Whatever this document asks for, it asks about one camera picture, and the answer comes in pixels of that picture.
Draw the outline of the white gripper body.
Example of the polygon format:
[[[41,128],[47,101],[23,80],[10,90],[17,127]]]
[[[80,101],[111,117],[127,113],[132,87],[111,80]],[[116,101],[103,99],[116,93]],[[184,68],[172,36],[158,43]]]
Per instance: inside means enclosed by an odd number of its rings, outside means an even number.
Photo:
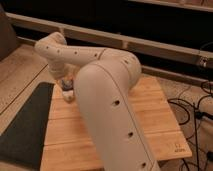
[[[74,77],[73,74],[67,69],[62,70],[49,70],[52,77],[56,80],[56,83],[59,85],[59,87],[62,89],[62,81],[63,80],[72,80],[73,81],[73,87],[74,87]]]

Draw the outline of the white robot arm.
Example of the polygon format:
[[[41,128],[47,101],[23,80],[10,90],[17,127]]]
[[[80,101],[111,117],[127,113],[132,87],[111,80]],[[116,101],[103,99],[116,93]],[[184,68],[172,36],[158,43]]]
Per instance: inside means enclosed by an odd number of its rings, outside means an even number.
[[[53,77],[66,75],[68,64],[80,70],[74,95],[86,128],[106,171],[160,171],[128,99],[140,79],[141,64],[124,50],[69,46],[55,32],[35,44]]]

